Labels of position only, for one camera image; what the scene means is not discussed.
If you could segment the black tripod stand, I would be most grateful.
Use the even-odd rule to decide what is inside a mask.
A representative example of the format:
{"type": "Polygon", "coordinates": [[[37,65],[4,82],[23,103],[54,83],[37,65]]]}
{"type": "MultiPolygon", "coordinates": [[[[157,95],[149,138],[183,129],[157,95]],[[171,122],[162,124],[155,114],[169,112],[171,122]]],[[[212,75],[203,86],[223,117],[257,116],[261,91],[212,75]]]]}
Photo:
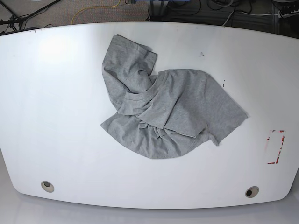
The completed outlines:
{"type": "Polygon", "coordinates": [[[5,4],[2,0],[0,1],[0,5],[5,8],[10,14],[11,14],[11,17],[9,18],[9,20],[3,20],[1,19],[0,20],[0,25],[1,26],[4,26],[4,25],[7,25],[7,28],[6,30],[4,31],[1,31],[0,32],[0,35],[3,36],[3,35],[8,35],[8,34],[11,34],[11,33],[18,33],[18,32],[23,32],[25,31],[25,27],[27,25],[27,22],[40,15],[40,14],[43,14],[45,13],[48,9],[50,9],[53,5],[61,2],[62,0],[55,0],[53,2],[51,2],[50,4],[32,12],[32,13],[29,13],[29,14],[25,14],[25,15],[21,15],[21,16],[18,16],[15,12],[12,11],[11,8],[8,7],[7,4],[5,4]]]}

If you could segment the grey T-shirt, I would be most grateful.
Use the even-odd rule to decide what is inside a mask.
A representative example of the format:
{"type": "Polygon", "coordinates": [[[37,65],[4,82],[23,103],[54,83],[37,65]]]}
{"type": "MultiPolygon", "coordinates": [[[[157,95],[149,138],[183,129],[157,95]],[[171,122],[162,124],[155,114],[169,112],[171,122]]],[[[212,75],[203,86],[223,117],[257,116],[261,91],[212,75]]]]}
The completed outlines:
{"type": "Polygon", "coordinates": [[[171,69],[152,75],[157,54],[114,35],[102,76],[116,114],[101,127],[127,149],[150,159],[181,157],[215,145],[247,119],[209,74],[171,69]]]}

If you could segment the red tape rectangle marking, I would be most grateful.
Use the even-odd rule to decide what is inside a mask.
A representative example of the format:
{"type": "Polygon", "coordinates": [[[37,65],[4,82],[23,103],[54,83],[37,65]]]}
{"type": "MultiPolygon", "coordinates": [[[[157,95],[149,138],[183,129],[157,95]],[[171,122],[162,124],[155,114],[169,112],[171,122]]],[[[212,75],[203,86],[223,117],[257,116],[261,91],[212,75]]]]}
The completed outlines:
{"type": "Polygon", "coordinates": [[[285,140],[285,130],[270,130],[265,148],[265,159],[269,165],[277,164],[285,140]]]}

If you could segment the white power strip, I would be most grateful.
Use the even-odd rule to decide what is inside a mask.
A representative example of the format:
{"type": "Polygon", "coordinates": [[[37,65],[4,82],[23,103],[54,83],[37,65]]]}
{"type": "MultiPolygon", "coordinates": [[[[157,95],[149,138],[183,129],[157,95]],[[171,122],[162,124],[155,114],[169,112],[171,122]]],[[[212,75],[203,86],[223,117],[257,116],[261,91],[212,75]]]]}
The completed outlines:
{"type": "Polygon", "coordinates": [[[292,17],[295,15],[299,15],[299,5],[298,4],[285,6],[278,12],[278,17],[282,18],[282,19],[292,17]]]}

